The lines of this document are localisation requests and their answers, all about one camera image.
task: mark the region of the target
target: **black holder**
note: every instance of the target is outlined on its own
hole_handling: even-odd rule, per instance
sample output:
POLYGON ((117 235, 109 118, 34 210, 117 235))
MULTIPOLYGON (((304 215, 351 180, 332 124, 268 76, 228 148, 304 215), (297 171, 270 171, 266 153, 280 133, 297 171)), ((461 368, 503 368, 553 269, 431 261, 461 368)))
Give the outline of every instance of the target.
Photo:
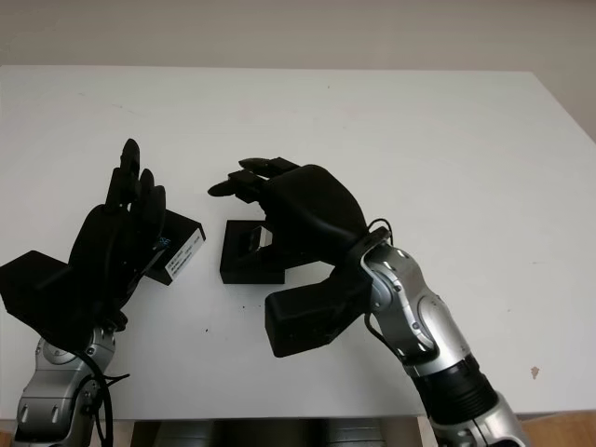
POLYGON ((220 275, 223 284, 283 284, 286 269, 265 263, 259 246, 264 221, 227 221, 220 275))

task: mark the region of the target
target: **black block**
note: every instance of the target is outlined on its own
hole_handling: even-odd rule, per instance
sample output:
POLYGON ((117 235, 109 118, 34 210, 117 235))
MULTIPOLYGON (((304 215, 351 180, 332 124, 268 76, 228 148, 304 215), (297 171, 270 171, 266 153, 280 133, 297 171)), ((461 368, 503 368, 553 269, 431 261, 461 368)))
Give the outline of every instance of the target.
POLYGON ((168 247, 145 275, 168 286, 205 241, 205 232, 199 222, 166 210, 161 239, 168 247))
POLYGON ((263 266, 247 262, 251 246, 250 234, 264 221, 227 221, 223 239, 220 275, 224 284, 283 284, 286 270, 283 267, 263 266))
POLYGON ((7 312, 60 349, 85 349, 93 332, 93 303, 73 268, 38 251, 0 267, 7 312))

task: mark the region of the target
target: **black base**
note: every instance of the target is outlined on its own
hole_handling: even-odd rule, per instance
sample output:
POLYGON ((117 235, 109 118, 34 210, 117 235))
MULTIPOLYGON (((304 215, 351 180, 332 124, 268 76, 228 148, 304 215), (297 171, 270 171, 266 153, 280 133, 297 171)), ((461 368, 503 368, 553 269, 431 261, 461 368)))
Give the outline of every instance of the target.
POLYGON ((220 275, 223 284, 283 284, 286 270, 283 267, 263 266, 250 262, 253 255, 247 243, 252 231, 263 226, 264 221, 227 221, 223 239, 220 275))

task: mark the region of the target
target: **white wall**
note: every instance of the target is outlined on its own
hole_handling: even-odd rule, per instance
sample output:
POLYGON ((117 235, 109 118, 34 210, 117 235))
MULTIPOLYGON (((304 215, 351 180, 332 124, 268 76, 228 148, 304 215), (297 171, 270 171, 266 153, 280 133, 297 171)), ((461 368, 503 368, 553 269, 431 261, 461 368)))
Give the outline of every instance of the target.
POLYGON ((1 0, 0 64, 533 71, 596 139, 596 2, 1 0))

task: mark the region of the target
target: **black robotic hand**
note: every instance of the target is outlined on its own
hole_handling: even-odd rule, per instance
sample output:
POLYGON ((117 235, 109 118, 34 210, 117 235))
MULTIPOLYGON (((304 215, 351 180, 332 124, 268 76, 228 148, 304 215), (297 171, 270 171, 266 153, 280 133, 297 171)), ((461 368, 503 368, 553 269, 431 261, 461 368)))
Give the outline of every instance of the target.
POLYGON ((240 166, 209 194, 258 201, 265 227, 284 249, 338 265, 368 233, 356 199, 324 168, 283 158, 248 158, 240 166))
POLYGON ((151 171, 139 179, 140 151, 128 140, 105 204, 87 216, 68 264, 29 251, 0 267, 7 312, 56 347, 84 349, 93 328, 124 330, 120 311, 165 249, 166 192, 151 171))
POLYGON ((324 168, 283 158, 249 158, 240 166, 244 170, 229 174, 209 194, 259 202, 274 238, 272 255, 260 259, 284 268, 315 261, 335 266, 319 284, 267 297, 265 328, 274 354, 326 345, 369 309, 371 280, 359 261, 386 230, 369 234, 356 199, 324 168))

